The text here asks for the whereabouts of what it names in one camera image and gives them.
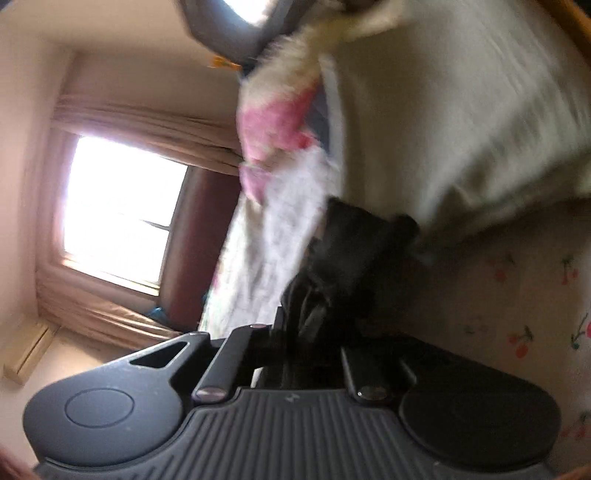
round button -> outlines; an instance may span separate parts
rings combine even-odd
[[[68,400],[66,415],[81,427],[100,429],[125,420],[134,405],[134,399],[121,390],[96,388],[79,392]]]

wall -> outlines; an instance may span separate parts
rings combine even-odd
[[[70,59],[69,49],[4,23],[0,14],[0,326],[36,313],[35,198],[27,184]]]
[[[20,387],[0,379],[0,443],[29,465],[37,463],[22,429],[22,413],[29,399],[46,385],[76,375],[129,353],[126,350],[61,330],[37,365],[31,378]]]
[[[234,72],[198,64],[181,67],[142,57],[82,53],[64,91],[234,124],[238,78]]]

dark red fabric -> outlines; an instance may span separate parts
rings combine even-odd
[[[187,184],[160,290],[170,326],[185,332],[199,325],[241,189],[238,177],[202,169]]]

bed sheet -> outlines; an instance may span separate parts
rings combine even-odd
[[[269,178],[262,204],[244,194],[238,200],[199,325],[212,338],[273,323],[326,198],[338,194],[339,169],[321,148],[276,155],[281,167]]]
[[[557,472],[591,461],[590,220],[590,201],[561,204],[466,241],[403,314],[377,320],[546,389],[562,414]]]

ribbed surface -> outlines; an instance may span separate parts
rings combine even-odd
[[[361,407],[344,391],[260,390],[197,409],[176,441],[137,465],[93,472],[41,465],[38,473],[54,480],[552,478],[542,466],[494,476],[452,470],[418,450],[391,411]]]

